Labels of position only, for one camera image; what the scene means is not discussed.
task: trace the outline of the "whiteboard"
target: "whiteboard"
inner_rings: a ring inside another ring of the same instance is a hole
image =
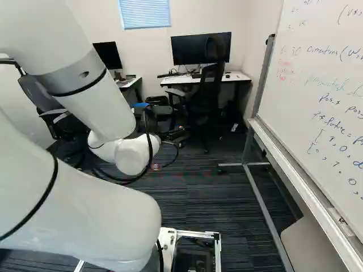
[[[363,241],[363,1],[285,0],[258,116]]]

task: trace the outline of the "blue object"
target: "blue object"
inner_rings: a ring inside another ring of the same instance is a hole
[[[146,102],[142,102],[142,103],[136,103],[136,104],[133,104],[132,107],[133,108],[145,108],[147,107],[148,105],[150,105],[149,103],[146,103]]]

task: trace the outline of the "whiteboard stand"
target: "whiteboard stand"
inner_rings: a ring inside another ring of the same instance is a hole
[[[250,172],[250,167],[266,166],[270,163],[255,163],[248,161],[251,154],[251,149],[254,144],[254,137],[257,135],[262,141],[265,149],[268,150],[271,157],[276,161],[282,169],[289,181],[292,183],[298,194],[303,199],[309,211],[313,214],[316,221],[328,237],[329,241],[337,251],[338,255],[344,262],[347,269],[351,272],[363,271],[363,246],[357,236],[351,231],[349,226],[343,220],[330,201],[325,197],[313,180],[299,166],[294,158],[288,153],[284,146],[276,139],[268,126],[259,118],[258,110],[262,95],[264,92],[265,81],[269,69],[269,64],[272,56],[274,37],[269,37],[266,48],[264,63],[261,71],[260,82],[254,107],[252,111],[252,119],[249,119],[250,124],[247,132],[246,143],[240,163],[219,164],[218,167],[240,167],[246,172],[248,180],[252,186],[256,199],[259,202],[260,208],[265,217],[265,221],[269,227],[273,240],[277,246],[281,260],[285,266],[285,270],[294,271],[291,265],[288,254],[278,235],[275,225],[272,222],[271,216],[266,208],[266,205],[261,197],[261,194],[256,186],[256,182]]]
[[[255,102],[254,102],[254,107],[252,110],[252,116],[256,117],[257,116],[257,112],[260,106],[260,102],[262,99],[262,94],[263,94],[263,89],[265,87],[265,81],[266,81],[266,77],[267,77],[267,72],[268,72],[268,68],[269,68],[269,64],[271,61],[271,55],[272,55],[272,49],[273,49],[273,42],[275,40],[275,37],[273,35],[271,35],[268,40],[267,40],[267,48],[266,48],[266,52],[265,52],[265,57],[264,57],[264,61],[263,61],[263,65],[262,65],[262,71],[261,71],[261,76],[260,76],[260,81],[259,81],[259,86],[258,86],[258,90],[257,90],[257,94],[256,94],[256,98],[255,98]],[[263,198],[260,194],[260,191],[258,190],[258,187],[256,185],[256,182],[251,174],[251,171],[249,169],[249,167],[265,167],[266,165],[270,165],[270,163],[268,162],[248,162],[248,158],[250,156],[251,153],[251,149],[252,149],[252,145],[254,144],[254,135],[255,135],[255,131],[253,129],[253,127],[250,125],[250,127],[248,128],[248,132],[247,132],[247,138],[246,138],[246,143],[244,145],[244,150],[243,150],[243,154],[242,154],[242,161],[241,163],[224,163],[224,164],[219,164],[218,167],[219,168],[223,168],[223,167],[242,167],[244,169],[244,171],[246,172],[246,175],[248,177],[248,180],[252,186],[252,190],[256,196],[256,199],[260,205],[260,208],[262,210],[262,213],[265,217],[265,221],[266,224],[270,230],[270,233],[272,235],[273,241],[275,242],[276,248],[278,250],[278,253],[280,254],[282,263],[284,264],[285,270],[286,272],[293,272],[294,269],[291,265],[290,259],[288,254],[286,253],[286,250],[284,248],[284,245],[282,244],[282,241],[280,239],[280,236],[278,235],[277,229],[275,227],[275,224],[273,224],[272,218],[270,216],[270,213],[268,212],[268,209],[266,207],[265,202],[263,201]]]

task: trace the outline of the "white wall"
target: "white wall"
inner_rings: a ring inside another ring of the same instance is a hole
[[[170,0],[171,27],[124,31],[118,0],[67,0],[93,43],[116,41],[126,74],[142,76],[143,96],[163,95],[160,79],[173,68],[170,37],[232,32],[231,61],[226,68],[240,70],[252,0]]]
[[[253,87],[251,88],[244,120],[252,115],[257,92],[258,82],[262,63],[265,55],[265,41],[270,34],[276,33],[282,4],[284,0],[250,0],[248,34],[246,41],[246,55],[243,57],[241,69],[252,79]]]
[[[42,148],[47,148],[54,140],[43,120],[38,117],[35,106],[18,84],[19,77],[15,67],[0,65],[0,108],[20,132]]]

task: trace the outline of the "chair armrest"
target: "chair armrest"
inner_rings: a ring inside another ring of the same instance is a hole
[[[187,95],[185,92],[177,89],[167,89],[165,92],[167,92],[169,95],[175,95],[179,97],[185,97]]]

